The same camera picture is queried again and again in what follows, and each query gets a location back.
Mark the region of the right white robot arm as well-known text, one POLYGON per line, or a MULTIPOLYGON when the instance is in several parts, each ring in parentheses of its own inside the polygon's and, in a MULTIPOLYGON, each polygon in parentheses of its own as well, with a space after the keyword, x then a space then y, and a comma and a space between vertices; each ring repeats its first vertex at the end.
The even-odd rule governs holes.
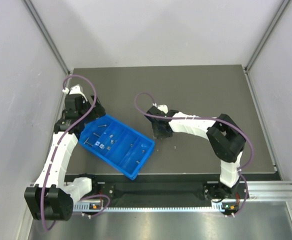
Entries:
POLYGON ((205 190, 206 198, 223 200, 229 198, 239 184, 239 167, 245 147, 244 137, 231 126, 216 121, 197 119, 166 105, 152 106, 145 114, 151 122, 153 136, 165 139, 174 133, 184 133, 209 141, 213 152, 220 159, 220 176, 217 186, 205 190))

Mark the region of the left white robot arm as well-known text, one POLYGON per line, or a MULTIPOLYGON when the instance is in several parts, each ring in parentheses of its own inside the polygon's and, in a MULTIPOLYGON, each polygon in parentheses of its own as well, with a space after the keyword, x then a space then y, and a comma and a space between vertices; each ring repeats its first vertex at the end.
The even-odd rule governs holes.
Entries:
POLYGON ((24 192, 28 209, 35 220, 69 220, 74 205, 93 188, 89 177, 78 177, 69 185, 65 185, 64 180, 72 152, 85 126, 105 116, 106 111, 96 97, 92 106, 79 84, 65 89, 64 93, 65 108, 54 125, 44 167, 34 185, 24 192))

